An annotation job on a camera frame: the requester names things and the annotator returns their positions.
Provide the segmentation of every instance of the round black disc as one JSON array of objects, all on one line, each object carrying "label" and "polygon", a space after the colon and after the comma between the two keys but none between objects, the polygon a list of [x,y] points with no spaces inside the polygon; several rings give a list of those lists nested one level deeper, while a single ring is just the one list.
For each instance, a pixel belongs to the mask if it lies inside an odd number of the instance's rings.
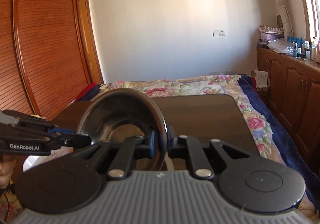
[{"label": "round black disc", "polygon": [[36,166],[16,184],[24,207],[47,214],[61,214],[91,202],[102,187],[101,176],[85,160],[68,157]]},{"label": "round black disc", "polygon": [[298,172],[256,156],[232,160],[218,185],[233,204],[263,213],[296,207],[305,192],[305,182]]}]

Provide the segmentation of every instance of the cabinet handle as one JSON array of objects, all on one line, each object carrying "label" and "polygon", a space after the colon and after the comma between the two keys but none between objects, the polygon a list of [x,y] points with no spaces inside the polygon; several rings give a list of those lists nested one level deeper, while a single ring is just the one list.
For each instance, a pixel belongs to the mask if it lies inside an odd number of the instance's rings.
[{"label": "cabinet handle", "polygon": [[300,88],[301,91],[303,91],[303,89],[302,89],[303,82],[304,82],[304,80],[301,80],[301,88]]},{"label": "cabinet handle", "polygon": [[304,83],[304,93],[306,93],[307,81]]}]

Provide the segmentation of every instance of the louvered wardrobe door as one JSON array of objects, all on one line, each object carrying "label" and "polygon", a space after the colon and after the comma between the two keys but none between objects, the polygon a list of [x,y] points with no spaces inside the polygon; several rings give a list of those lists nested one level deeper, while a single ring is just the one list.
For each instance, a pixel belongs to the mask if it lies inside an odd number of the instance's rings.
[{"label": "louvered wardrobe door", "polygon": [[51,119],[88,85],[76,0],[18,0],[20,48],[35,102]]},{"label": "louvered wardrobe door", "polygon": [[12,34],[12,0],[0,0],[0,110],[31,114],[16,63]]}]

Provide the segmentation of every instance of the white paper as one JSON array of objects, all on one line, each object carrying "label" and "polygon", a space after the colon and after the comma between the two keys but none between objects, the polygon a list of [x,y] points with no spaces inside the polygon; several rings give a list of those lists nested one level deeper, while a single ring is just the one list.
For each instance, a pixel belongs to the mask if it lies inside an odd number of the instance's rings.
[{"label": "white paper", "polygon": [[257,87],[267,87],[268,86],[268,72],[255,70],[255,79]]}]

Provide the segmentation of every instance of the metal bowl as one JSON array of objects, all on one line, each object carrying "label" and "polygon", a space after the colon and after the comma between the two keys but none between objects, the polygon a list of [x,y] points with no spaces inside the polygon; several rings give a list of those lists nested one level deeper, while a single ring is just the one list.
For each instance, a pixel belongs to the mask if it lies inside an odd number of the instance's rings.
[{"label": "metal bowl", "polygon": [[129,88],[108,91],[96,99],[82,116],[77,133],[88,134],[92,142],[112,140],[121,143],[136,134],[145,136],[157,130],[155,156],[137,162],[138,170],[160,170],[166,152],[167,127],[156,103],[145,94]]}]

